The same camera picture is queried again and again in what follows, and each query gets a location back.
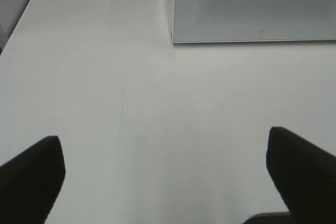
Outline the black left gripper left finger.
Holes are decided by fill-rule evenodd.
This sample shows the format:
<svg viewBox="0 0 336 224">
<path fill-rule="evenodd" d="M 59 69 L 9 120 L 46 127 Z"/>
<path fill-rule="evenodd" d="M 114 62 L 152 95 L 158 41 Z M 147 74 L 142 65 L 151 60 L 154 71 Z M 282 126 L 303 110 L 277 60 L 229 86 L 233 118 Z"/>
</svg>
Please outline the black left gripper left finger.
<svg viewBox="0 0 336 224">
<path fill-rule="evenodd" d="M 63 185 L 57 136 L 36 142 L 1 166 L 1 223 L 45 223 Z"/>
</svg>

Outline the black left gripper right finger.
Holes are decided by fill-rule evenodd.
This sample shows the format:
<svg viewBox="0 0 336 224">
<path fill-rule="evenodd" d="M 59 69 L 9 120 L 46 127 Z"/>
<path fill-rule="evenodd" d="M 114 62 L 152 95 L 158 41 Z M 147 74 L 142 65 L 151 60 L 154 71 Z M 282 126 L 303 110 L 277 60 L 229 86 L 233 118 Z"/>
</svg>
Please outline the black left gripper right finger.
<svg viewBox="0 0 336 224">
<path fill-rule="evenodd" d="M 272 127 L 266 166 L 295 223 L 335 223 L 335 156 Z"/>
</svg>

